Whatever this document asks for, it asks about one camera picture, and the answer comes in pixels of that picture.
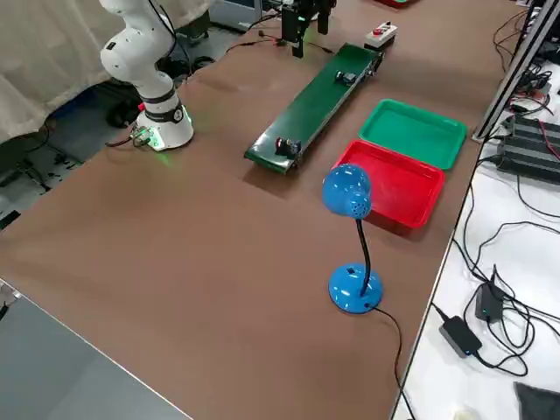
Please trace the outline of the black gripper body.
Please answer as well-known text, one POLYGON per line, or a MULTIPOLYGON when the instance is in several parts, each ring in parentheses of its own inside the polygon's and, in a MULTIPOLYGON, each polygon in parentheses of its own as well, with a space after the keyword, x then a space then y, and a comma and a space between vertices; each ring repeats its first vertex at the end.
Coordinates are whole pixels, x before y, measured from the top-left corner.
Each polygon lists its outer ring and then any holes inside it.
POLYGON ((329 18, 337 0, 304 0, 301 2, 301 17, 311 20, 315 16, 329 18))

